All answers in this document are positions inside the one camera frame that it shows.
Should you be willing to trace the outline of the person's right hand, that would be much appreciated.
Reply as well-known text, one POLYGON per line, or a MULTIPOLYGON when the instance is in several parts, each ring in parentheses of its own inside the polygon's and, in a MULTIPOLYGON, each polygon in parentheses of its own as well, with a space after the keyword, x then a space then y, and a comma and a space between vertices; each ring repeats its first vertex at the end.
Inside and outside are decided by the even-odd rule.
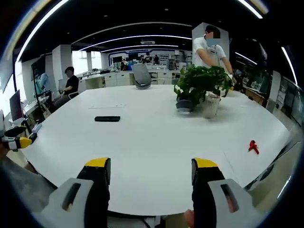
POLYGON ((193 210, 186 210, 184 212, 185 222, 187 223, 189 228, 194 228, 194 211, 193 210))

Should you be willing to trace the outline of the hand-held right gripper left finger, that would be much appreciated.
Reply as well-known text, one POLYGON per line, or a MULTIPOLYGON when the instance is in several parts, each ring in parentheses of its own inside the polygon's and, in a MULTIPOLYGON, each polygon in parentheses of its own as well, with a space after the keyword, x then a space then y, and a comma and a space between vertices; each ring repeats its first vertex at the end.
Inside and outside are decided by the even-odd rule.
POLYGON ((33 217, 44 228, 105 228, 110 200, 111 159, 88 161, 49 196, 47 206, 33 217))

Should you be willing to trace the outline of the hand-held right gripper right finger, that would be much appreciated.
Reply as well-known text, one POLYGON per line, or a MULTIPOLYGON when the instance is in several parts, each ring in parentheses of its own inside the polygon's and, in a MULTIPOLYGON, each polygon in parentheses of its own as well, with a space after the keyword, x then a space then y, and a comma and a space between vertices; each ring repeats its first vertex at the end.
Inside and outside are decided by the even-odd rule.
POLYGON ((263 220, 251 195, 233 179, 225 179, 219 166, 193 158, 192 202, 195 228, 255 228, 263 220))

